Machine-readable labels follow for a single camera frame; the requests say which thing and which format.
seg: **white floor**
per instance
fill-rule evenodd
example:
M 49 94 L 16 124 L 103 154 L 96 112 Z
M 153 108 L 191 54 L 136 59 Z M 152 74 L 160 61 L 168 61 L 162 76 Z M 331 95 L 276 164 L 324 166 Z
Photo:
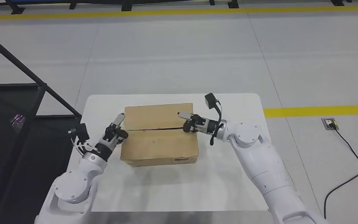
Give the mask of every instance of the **white floor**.
M 92 94 L 255 92 L 264 108 L 356 105 L 357 38 L 356 12 L 0 21 L 0 44 L 80 113 Z M 4 58 L 0 68 L 0 83 L 31 82 Z M 69 113 L 47 96 L 39 114 Z M 358 118 L 335 118 L 358 151 Z M 354 156 L 319 117 L 267 123 L 303 201 L 323 214 L 325 195 L 357 174 Z M 358 222 L 357 187 L 330 196 L 330 223 Z

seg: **table top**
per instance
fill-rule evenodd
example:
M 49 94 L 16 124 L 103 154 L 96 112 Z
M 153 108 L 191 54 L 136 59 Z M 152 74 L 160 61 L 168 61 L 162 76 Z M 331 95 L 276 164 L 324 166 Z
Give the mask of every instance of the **table top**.
M 123 113 L 126 106 L 191 102 L 194 113 L 217 119 L 205 105 L 205 94 L 92 95 L 87 99 L 82 123 L 95 145 L 105 128 Z M 258 124 L 269 131 L 257 94 L 215 94 L 223 107 L 223 119 Z M 105 172 L 98 177 L 94 212 L 159 211 L 264 211 L 261 193 L 246 176 L 229 143 L 198 133 L 199 157 L 195 164 L 130 167 L 120 160 L 117 146 Z M 74 149 L 68 170 L 78 166 Z

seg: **yellow stripe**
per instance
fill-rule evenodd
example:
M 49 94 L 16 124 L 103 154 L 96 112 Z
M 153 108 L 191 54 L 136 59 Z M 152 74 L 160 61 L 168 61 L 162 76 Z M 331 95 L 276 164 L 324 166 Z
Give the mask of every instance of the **yellow stripe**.
M 124 16 L 157 16 L 157 15 L 195 15 L 195 14 L 234 14 L 234 13 L 283 13 L 283 12 L 330 12 L 330 11 L 358 11 L 358 6 L 318 6 L 292 8 L 217 8 L 191 10 L 152 10 L 132 12 L 85 12 L 85 13 L 54 13 L 54 14 L 21 14 L 0 15 L 0 20 L 38 20 L 49 18 L 96 18 L 96 17 L 124 17 Z
M 290 116 L 358 115 L 358 106 L 312 106 L 307 108 L 266 108 L 266 118 Z

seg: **power outlet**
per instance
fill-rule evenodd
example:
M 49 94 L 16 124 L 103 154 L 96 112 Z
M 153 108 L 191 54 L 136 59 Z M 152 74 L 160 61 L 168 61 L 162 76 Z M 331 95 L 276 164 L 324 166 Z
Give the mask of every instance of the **power outlet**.
M 333 128 L 331 128 L 329 126 L 329 124 L 332 124 L 332 123 L 335 124 L 336 129 L 339 130 L 338 124 L 337 124 L 337 122 L 336 122 L 336 120 L 334 118 L 321 118 L 321 120 L 322 120 L 322 123 L 323 123 L 324 128 L 326 130 L 334 130 Z

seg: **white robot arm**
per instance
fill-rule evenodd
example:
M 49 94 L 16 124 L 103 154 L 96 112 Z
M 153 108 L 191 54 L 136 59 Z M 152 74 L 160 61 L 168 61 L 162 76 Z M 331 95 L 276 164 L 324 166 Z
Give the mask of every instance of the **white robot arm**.
M 216 105 L 218 100 L 213 94 L 205 98 L 209 109 L 215 108 L 218 111 L 219 121 L 202 118 L 197 114 L 178 113 L 179 117 L 187 120 L 183 130 L 210 134 L 231 144 L 246 175 L 265 199 L 275 224 L 327 224 L 323 217 L 303 204 L 290 184 L 281 157 L 261 128 L 255 124 L 221 120 L 221 112 Z
M 75 146 L 82 155 L 79 165 L 77 169 L 67 171 L 54 180 L 35 224 L 88 223 L 97 192 L 95 177 L 103 174 L 107 160 L 117 144 L 128 138 L 127 132 L 120 128 L 123 120 L 124 114 L 119 114 L 94 147 L 85 143 L 89 139 L 86 127 L 84 126 L 82 133 L 77 130 L 79 141 Z M 59 203 L 79 204 L 82 208 L 79 212 L 73 212 L 61 208 Z

